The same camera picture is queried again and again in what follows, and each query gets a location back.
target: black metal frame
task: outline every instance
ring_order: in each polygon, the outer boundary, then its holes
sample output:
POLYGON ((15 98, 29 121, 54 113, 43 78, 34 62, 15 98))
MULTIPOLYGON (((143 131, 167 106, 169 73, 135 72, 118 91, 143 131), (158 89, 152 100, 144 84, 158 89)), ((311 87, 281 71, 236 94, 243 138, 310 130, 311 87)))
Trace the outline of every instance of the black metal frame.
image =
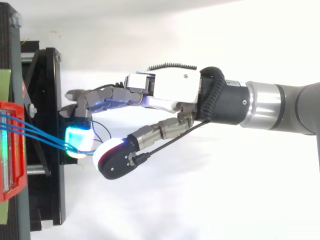
MULTIPOLYGON (((64 120, 61 110, 60 64, 55 48, 39 50, 39 42, 24 42, 21 52, 34 52, 30 63, 22 63, 22 76, 27 88, 24 98, 25 117, 44 132, 64 138, 64 120), (37 109, 34 118, 28 111, 30 104, 37 109)), ((63 164, 77 163, 66 154, 34 139, 26 139, 28 165, 41 164, 45 174, 28 175, 29 211, 31 231, 40 231, 41 221, 53 220, 61 225, 66 219, 65 173, 63 164)))
MULTIPOLYGON (((55 137, 64 138, 67 123, 60 117, 59 54, 55 48, 39 50, 39 42, 20 42, 20 29, 11 26, 16 11, 0 2, 0 69, 11 70, 9 101, 25 106, 25 120, 55 137), (30 63, 21 52, 34 52, 30 63), (27 92, 23 94, 23 83, 27 92), (30 117, 29 106, 37 114, 30 117)), ((28 186, 9 200, 7 225, 0 225, 1 240, 30 240, 30 231, 41 230, 42 220, 61 225, 66 219, 64 164, 76 164, 65 152, 26 138, 28 165, 42 165, 42 175, 28 175, 28 186)))

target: glowing blue fingertip sensor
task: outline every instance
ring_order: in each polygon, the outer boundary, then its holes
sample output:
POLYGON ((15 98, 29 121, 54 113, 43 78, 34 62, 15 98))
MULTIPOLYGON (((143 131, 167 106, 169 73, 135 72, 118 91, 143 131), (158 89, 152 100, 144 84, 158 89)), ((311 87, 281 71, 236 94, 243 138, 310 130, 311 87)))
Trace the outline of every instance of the glowing blue fingertip sensor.
MULTIPOLYGON (((72 145, 79 151, 90 151, 94 143, 95 133, 92 128, 82 129, 79 127, 68 126, 65 130, 64 141, 67 144, 72 145)), ((84 158, 85 154, 79 154, 72 151, 66 151, 66 153, 75 159, 84 158)))

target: screw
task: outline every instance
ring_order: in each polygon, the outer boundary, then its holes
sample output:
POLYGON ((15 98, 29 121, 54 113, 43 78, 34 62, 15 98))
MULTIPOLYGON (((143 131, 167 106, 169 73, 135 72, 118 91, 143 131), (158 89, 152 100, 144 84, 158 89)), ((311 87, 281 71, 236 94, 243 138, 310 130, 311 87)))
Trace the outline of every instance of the screw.
POLYGON ((13 28, 21 28, 22 27, 22 16, 20 13, 15 12, 14 14, 12 14, 11 18, 10 18, 10 24, 11 27, 13 28))
POLYGON ((62 55, 61 53, 58 53, 56 56, 55 56, 55 59, 58 63, 61 63, 62 62, 62 55))
POLYGON ((38 110, 35 108, 35 105, 33 105, 32 103, 29 104, 29 116, 30 116, 30 118, 33 119, 37 112, 38 112, 38 110))

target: red plastic holder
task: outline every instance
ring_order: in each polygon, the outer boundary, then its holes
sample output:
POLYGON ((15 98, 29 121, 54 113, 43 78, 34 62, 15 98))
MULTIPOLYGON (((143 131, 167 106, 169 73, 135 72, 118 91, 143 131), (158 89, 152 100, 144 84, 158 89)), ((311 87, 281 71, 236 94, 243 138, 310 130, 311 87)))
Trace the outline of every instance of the red plastic holder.
POLYGON ((22 133, 23 130, 4 125, 24 127, 24 124, 5 116, 24 121, 25 112, 23 106, 0 101, 0 114, 0 202, 4 202, 27 185, 25 137, 8 128, 22 133))

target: green light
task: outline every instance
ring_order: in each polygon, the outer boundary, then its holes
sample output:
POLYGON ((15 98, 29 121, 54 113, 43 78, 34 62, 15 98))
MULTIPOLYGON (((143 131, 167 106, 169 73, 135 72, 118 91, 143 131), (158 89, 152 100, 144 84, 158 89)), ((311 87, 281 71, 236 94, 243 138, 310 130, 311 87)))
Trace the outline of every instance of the green light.
MULTIPOLYGON (((2 123, 6 123, 6 118, 2 117, 2 123)), ((9 164, 8 164, 8 132, 6 130, 1 130, 1 169, 2 169, 2 181, 3 181, 3 192, 9 191, 9 164)))

